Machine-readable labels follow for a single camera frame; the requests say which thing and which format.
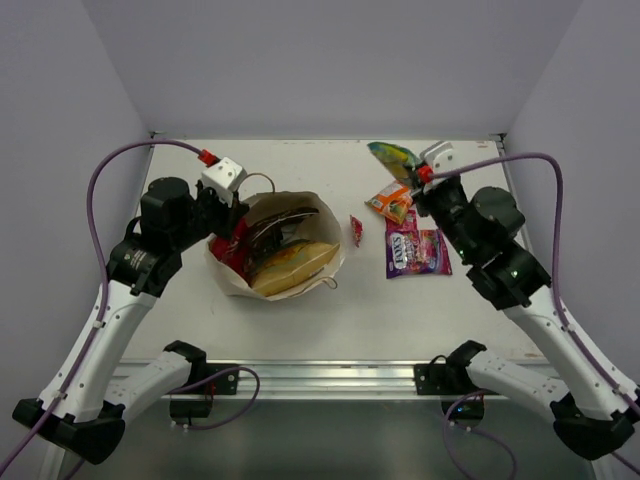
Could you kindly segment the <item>red R snack packet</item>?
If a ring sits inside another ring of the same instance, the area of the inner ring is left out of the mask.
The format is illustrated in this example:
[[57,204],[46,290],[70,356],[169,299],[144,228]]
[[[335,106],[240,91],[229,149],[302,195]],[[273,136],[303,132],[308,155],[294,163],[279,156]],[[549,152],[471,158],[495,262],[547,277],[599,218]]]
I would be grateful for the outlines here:
[[246,220],[241,218],[229,239],[215,237],[209,242],[209,251],[216,260],[240,276],[245,274],[244,264],[249,250],[246,244],[248,230]]

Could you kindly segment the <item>brown paper bag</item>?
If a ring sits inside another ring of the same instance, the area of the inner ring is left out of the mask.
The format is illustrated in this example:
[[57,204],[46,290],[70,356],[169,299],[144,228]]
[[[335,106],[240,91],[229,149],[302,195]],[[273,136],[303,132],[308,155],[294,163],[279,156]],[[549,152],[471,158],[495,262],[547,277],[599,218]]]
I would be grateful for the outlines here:
[[226,265],[217,261],[210,253],[209,242],[216,237],[213,236],[207,242],[205,258],[210,273],[223,293],[228,296],[275,302],[302,296],[321,285],[333,290],[338,287],[335,276],[342,266],[345,256],[342,230],[333,211],[318,194],[310,191],[278,191],[276,188],[271,188],[265,192],[246,197],[241,201],[249,206],[249,212],[244,217],[249,228],[258,221],[285,210],[298,207],[315,207],[319,210],[319,214],[303,221],[298,226],[293,239],[287,244],[297,240],[310,240],[329,244],[338,243],[339,250],[333,259],[312,278],[280,294],[265,297],[255,292],[250,286],[250,277],[253,270],[240,276]]

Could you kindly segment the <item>yellow chips bag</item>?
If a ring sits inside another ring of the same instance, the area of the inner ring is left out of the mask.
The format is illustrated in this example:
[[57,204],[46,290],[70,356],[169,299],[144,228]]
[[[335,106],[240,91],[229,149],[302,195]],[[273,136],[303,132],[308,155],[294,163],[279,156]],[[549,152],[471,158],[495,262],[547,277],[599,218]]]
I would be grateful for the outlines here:
[[270,297],[294,288],[318,274],[336,255],[339,244],[297,240],[256,266],[250,286]]

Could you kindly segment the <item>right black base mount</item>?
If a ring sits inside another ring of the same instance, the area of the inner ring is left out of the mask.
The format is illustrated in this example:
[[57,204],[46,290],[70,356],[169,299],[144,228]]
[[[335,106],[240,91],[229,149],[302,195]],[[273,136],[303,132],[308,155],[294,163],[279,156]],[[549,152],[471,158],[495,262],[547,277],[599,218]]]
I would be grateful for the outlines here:
[[[477,391],[464,371],[450,366],[445,355],[436,355],[427,363],[413,366],[413,380],[418,395],[439,395],[461,397]],[[454,423],[468,427],[480,424],[485,414],[484,395],[479,394],[465,400],[452,411]]]

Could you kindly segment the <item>green snack packet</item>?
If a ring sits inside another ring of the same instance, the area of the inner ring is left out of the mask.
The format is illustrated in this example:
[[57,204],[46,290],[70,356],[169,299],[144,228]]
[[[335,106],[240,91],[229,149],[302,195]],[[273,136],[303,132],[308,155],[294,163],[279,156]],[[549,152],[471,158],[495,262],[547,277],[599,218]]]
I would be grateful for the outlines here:
[[413,172],[421,160],[409,149],[387,142],[374,141],[367,144],[369,152],[399,182],[410,185]]

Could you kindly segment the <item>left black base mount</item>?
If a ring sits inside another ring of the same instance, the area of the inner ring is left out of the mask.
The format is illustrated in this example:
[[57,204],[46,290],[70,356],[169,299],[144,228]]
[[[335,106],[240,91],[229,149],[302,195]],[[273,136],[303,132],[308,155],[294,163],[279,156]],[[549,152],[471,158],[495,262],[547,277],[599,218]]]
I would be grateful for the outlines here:
[[200,364],[182,387],[183,392],[170,395],[171,420],[188,429],[195,421],[208,418],[218,397],[237,393],[238,367],[233,363]]

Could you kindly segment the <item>small red candy wrapper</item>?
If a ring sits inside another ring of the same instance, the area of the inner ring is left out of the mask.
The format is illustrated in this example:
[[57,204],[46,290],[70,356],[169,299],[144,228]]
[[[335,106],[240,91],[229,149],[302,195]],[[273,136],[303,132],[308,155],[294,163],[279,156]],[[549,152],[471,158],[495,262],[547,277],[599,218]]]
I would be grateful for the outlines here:
[[350,228],[354,246],[359,248],[363,237],[363,224],[355,216],[350,216]]

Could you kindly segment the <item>purple Fox's candy bag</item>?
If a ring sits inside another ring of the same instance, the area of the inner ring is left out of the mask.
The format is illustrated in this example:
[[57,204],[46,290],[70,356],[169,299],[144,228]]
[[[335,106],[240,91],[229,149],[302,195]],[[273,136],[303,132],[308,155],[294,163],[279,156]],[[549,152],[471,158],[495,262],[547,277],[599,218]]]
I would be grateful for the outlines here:
[[439,229],[419,229],[414,208],[402,223],[386,220],[387,279],[409,275],[452,275],[447,245]]

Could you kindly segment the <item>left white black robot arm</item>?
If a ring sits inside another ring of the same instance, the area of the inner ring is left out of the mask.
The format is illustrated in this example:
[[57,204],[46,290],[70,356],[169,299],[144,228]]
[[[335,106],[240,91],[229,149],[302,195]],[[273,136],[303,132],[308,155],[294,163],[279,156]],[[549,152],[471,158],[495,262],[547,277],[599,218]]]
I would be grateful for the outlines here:
[[133,334],[182,267],[182,254],[211,235],[229,238],[249,208],[236,188],[165,177],[153,181],[140,213],[106,263],[106,285],[72,352],[36,398],[12,417],[43,439],[97,465],[117,448],[126,426],[173,391],[193,393],[208,379],[206,354],[182,341],[121,385],[110,381]]

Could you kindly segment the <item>orange snack packet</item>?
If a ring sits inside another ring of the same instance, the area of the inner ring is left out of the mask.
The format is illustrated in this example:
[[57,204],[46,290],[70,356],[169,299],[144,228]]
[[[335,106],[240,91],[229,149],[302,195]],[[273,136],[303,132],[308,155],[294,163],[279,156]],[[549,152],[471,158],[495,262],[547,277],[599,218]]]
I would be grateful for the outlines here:
[[395,180],[365,201],[365,204],[387,220],[401,224],[413,205],[413,199],[410,189]]

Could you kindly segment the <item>dark brown snack bag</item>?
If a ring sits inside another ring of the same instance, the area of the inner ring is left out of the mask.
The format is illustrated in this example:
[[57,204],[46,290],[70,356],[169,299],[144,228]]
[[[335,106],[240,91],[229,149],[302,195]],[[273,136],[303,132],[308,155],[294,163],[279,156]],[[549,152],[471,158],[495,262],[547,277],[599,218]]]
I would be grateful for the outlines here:
[[270,215],[251,226],[243,240],[246,250],[243,269],[254,270],[261,262],[293,239],[298,226],[319,214],[315,207],[298,207]]

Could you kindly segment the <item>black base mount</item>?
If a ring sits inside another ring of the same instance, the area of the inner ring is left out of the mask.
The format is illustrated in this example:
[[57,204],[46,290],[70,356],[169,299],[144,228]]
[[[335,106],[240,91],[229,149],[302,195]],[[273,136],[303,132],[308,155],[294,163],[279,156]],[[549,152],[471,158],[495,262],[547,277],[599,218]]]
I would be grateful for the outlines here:
[[238,367],[233,363],[200,364],[182,387],[183,392],[170,395],[171,420],[188,429],[195,421],[208,418],[218,397],[237,393]]
[[[477,391],[464,371],[450,366],[445,355],[436,355],[427,363],[413,366],[413,380],[418,395],[439,395],[461,397]],[[480,424],[485,414],[484,395],[479,394],[465,400],[452,411],[454,423],[468,427]]]

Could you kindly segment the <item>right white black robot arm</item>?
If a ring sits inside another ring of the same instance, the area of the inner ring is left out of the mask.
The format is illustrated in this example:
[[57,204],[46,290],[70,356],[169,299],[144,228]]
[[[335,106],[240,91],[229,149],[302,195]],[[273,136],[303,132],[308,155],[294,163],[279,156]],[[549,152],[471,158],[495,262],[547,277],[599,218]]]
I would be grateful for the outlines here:
[[635,433],[639,387],[555,301],[551,276],[516,240],[525,218],[511,193],[484,187],[467,197],[459,176],[432,175],[427,165],[409,174],[419,214],[431,217],[458,252],[479,295],[516,324],[557,373],[528,370],[467,341],[447,358],[449,387],[486,389],[515,401],[548,421],[584,459],[619,450]]

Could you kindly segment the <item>aluminium mounting rail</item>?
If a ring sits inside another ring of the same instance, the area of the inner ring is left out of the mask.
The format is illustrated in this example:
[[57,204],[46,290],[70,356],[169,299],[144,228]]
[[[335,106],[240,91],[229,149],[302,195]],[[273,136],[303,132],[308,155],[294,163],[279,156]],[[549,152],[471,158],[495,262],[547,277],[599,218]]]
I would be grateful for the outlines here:
[[427,400],[455,396],[418,395],[413,366],[430,360],[209,360],[238,364],[237,393],[216,400],[249,400],[260,380],[258,399],[267,400]]

